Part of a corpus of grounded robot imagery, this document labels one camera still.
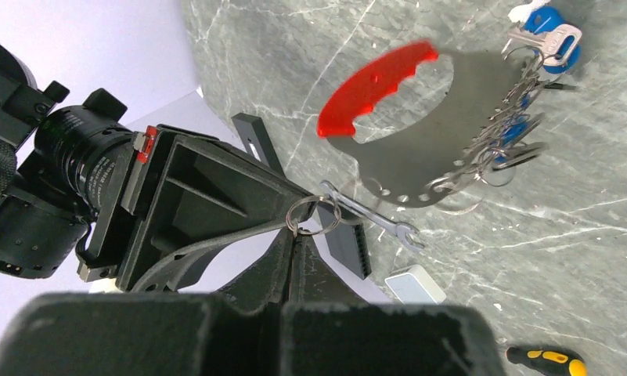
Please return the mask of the yellow black screwdriver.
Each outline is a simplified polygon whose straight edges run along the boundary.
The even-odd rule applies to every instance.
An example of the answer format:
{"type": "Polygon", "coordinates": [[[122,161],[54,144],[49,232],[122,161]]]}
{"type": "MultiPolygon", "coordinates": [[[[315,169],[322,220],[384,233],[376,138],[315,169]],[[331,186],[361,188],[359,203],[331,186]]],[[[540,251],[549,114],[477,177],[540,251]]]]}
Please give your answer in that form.
{"type": "Polygon", "coordinates": [[[507,360],[522,365],[542,375],[587,376],[584,359],[568,349],[551,346],[519,345],[505,351],[507,360]]]}

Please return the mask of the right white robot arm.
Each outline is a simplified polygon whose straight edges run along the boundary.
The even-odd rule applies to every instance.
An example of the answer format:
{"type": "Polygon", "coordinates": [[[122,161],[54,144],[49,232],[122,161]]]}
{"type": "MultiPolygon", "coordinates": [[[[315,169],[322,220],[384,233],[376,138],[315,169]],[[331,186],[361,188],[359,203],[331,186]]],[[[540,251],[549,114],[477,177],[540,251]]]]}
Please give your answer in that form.
{"type": "Polygon", "coordinates": [[[231,144],[132,131],[105,89],[67,107],[68,93],[0,45],[0,273],[45,279],[74,253],[86,282],[176,291],[231,243],[313,214],[305,189],[231,144]]]}

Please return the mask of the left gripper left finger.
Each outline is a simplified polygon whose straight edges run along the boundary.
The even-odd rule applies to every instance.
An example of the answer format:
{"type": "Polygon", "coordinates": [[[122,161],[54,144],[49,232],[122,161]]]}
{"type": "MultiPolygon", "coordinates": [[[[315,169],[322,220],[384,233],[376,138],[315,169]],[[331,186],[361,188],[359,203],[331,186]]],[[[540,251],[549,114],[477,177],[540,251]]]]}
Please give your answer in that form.
{"type": "Polygon", "coordinates": [[[290,275],[294,234],[282,228],[266,253],[218,290],[242,313],[256,313],[270,302],[280,302],[290,275]]]}

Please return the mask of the black box left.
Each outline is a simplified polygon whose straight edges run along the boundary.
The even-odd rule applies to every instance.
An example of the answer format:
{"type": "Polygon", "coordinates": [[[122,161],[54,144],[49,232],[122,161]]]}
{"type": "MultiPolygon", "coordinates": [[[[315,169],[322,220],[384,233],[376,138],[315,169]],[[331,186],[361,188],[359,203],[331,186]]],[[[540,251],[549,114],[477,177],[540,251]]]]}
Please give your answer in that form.
{"type": "MultiPolygon", "coordinates": [[[[283,167],[263,120],[258,116],[238,113],[232,116],[232,123],[247,152],[283,175],[283,167]]],[[[359,217],[343,210],[342,221],[326,234],[326,242],[330,255],[357,277],[365,280],[372,273],[366,235],[359,217]]]]}

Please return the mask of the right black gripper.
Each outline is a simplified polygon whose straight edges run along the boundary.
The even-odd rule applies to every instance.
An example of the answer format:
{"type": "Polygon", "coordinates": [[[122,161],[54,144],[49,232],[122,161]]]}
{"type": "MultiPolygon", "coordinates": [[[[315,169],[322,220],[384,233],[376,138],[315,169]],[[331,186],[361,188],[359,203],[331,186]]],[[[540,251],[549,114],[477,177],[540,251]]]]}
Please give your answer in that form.
{"type": "Polygon", "coordinates": [[[114,166],[91,188],[99,216],[81,279],[119,291],[178,291],[226,247],[275,230],[293,237],[292,212],[308,191],[219,139],[167,125],[134,132],[105,153],[114,166]]]}

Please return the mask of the silver open-end wrench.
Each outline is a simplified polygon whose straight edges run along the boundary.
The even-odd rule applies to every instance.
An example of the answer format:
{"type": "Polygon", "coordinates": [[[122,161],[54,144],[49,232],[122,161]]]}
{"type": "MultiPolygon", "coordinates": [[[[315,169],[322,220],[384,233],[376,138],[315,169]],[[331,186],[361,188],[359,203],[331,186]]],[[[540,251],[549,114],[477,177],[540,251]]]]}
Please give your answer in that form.
{"type": "Polygon", "coordinates": [[[319,185],[342,208],[358,217],[367,219],[385,230],[386,233],[398,238],[405,248],[411,251],[422,251],[424,249],[424,244],[416,239],[420,235],[420,231],[415,226],[407,222],[395,222],[393,219],[381,215],[353,198],[344,195],[328,180],[323,180],[319,185]]]}

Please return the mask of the grey key holder red handle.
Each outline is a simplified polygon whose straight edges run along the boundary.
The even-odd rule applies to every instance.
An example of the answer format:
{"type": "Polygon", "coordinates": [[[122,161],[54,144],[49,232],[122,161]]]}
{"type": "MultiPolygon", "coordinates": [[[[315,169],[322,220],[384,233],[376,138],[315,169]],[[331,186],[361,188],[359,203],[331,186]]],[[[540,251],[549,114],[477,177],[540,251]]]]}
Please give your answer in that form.
{"type": "Polygon", "coordinates": [[[419,40],[357,70],[328,99],[317,133],[354,158],[362,184],[375,196],[407,208],[425,208],[475,182],[531,161],[546,149],[524,138],[541,122],[528,108],[544,88],[542,53],[514,59],[497,52],[458,52],[419,40]],[[424,63],[452,62],[441,102],[403,130],[360,143],[355,120],[393,96],[424,63]]]}

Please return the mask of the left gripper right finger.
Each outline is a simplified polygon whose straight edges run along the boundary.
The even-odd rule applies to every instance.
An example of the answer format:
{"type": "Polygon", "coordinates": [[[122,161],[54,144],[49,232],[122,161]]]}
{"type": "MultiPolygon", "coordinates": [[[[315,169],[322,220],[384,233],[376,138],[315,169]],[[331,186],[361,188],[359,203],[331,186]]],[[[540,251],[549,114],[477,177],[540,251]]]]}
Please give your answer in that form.
{"type": "Polygon", "coordinates": [[[296,236],[292,244],[292,310],[345,312],[371,304],[323,260],[314,240],[296,236]]]}

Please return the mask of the small white plastic box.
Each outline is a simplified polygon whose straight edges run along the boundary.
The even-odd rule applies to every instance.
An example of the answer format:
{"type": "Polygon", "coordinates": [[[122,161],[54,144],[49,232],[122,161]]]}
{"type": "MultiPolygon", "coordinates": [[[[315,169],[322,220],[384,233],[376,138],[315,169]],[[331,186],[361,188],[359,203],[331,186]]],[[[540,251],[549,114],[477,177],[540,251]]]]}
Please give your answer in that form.
{"type": "Polygon", "coordinates": [[[441,304],[447,299],[447,294],[420,265],[395,270],[384,282],[404,304],[441,304]]]}

